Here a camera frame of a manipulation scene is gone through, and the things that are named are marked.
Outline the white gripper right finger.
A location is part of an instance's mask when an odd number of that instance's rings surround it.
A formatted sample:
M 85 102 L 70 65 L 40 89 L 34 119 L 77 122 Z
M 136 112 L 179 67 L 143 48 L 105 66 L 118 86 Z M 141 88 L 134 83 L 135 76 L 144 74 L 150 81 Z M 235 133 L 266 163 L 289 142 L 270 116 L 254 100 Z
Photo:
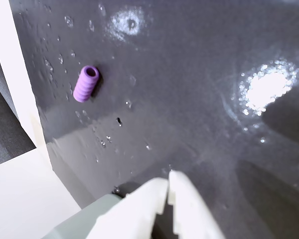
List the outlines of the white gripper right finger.
M 167 203 L 173 207 L 173 233 L 179 239 L 225 238 L 205 201 L 180 171 L 169 173 Z

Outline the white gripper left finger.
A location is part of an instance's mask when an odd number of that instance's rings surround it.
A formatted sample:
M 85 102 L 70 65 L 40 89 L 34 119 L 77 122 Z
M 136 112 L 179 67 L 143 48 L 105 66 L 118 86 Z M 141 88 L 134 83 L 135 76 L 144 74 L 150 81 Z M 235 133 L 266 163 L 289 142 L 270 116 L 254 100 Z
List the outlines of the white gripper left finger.
M 163 214 L 168 180 L 153 178 L 96 219 L 88 239 L 150 239 L 156 215 Z

